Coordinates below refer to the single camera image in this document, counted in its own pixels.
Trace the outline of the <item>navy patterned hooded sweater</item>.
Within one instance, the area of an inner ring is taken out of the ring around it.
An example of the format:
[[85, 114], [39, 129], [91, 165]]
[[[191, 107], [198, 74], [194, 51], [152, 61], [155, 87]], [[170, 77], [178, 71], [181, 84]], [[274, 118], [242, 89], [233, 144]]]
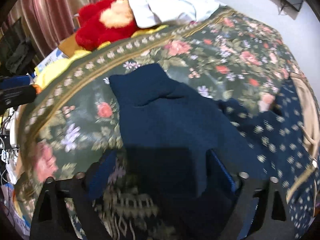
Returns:
[[158, 64], [112, 72], [127, 174], [138, 194], [105, 190], [99, 217], [111, 239], [209, 239], [208, 151], [252, 177], [245, 238], [301, 239], [319, 191], [319, 109], [291, 73], [267, 109], [214, 100]]

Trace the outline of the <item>green floral bedspread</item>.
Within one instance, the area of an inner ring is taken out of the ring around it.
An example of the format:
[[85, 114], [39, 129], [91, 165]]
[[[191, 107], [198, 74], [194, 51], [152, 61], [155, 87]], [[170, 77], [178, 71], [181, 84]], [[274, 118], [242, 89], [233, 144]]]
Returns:
[[21, 115], [17, 208], [108, 239], [299, 239], [313, 214], [295, 58], [230, 7], [76, 60]]

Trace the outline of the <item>striped pink curtain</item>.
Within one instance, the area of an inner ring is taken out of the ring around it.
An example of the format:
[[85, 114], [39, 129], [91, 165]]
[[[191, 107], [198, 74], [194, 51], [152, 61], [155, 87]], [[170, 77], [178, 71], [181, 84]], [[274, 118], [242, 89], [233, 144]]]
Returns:
[[44, 59], [74, 32], [73, 16], [85, 5], [100, 0], [18, 0], [6, 17], [12, 25], [22, 19], [39, 59]]

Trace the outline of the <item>red plush toy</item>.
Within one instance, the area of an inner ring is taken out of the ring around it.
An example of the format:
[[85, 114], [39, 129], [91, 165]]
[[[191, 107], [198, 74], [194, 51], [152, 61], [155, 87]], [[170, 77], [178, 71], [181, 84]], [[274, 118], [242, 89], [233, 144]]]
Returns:
[[75, 40], [85, 50], [131, 37], [139, 27], [128, 0], [100, 0], [79, 10]]

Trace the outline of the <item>white cloth on bed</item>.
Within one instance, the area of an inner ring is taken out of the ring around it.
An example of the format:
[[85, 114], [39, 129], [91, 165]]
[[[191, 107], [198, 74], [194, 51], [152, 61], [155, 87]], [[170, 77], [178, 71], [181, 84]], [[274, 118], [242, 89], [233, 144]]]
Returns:
[[225, 4], [217, 0], [128, 0], [136, 24], [147, 29], [161, 24], [184, 25], [208, 19]]

